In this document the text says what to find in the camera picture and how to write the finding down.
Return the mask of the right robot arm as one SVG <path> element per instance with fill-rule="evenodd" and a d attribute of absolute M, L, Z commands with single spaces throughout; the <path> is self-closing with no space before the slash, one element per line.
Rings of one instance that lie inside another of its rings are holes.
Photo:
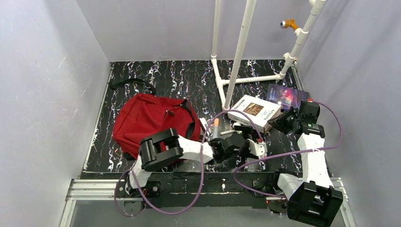
<path fill-rule="evenodd" d="M 302 101 L 298 108 L 289 108 L 269 120 L 276 130 L 294 133 L 302 150 L 302 177 L 295 172 L 276 170 L 274 187 L 288 200 L 287 216 L 291 220 L 315 227 L 329 227 L 343 202 L 343 193 L 335 190 L 327 170 L 324 142 L 325 132 L 317 123 L 320 106 Z"/>

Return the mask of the red student backpack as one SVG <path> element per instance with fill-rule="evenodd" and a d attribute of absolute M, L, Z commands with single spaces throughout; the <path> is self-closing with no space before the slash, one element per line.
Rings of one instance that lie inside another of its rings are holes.
<path fill-rule="evenodd" d="M 152 84 L 136 78 L 110 82 L 109 88 L 116 90 L 129 83 L 148 87 L 150 93 L 138 93 L 128 100 L 114 122 L 113 140 L 126 160 L 137 159 L 142 139 L 169 128 L 176 129 L 186 139 L 199 140 L 201 124 L 187 99 L 157 97 Z"/>

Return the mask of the white furniture book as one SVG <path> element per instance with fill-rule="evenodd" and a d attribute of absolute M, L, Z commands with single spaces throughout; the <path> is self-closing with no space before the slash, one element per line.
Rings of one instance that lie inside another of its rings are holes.
<path fill-rule="evenodd" d="M 271 129 L 268 123 L 272 118 L 281 114 L 282 106 L 257 97 L 244 95 L 231 110 L 237 110 L 248 116 L 254 123 L 256 130 L 260 133 L 267 133 Z"/>

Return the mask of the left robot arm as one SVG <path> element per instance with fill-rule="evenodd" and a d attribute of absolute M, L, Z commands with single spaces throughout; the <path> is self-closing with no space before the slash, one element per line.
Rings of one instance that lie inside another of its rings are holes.
<path fill-rule="evenodd" d="M 224 139 L 213 138 L 204 145 L 178 135 L 173 128 L 143 139 L 137 160 L 125 178 L 125 191 L 131 197 L 138 196 L 138 187 L 146 189 L 153 172 L 181 159 L 215 165 L 234 156 L 258 158 L 264 153 L 261 140 L 251 137 L 252 127 L 236 126 L 235 129 L 241 132 L 234 132 Z"/>

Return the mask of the dark purple galaxy book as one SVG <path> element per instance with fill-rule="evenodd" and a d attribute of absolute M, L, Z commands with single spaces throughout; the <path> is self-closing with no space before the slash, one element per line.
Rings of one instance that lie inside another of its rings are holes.
<path fill-rule="evenodd" d="M 293 107 L 299 108 L 302 101 L 307 101 L 310 95 L 306 91 L 269 84 L 267 100 L 282 106 L 282 111 Z"/>

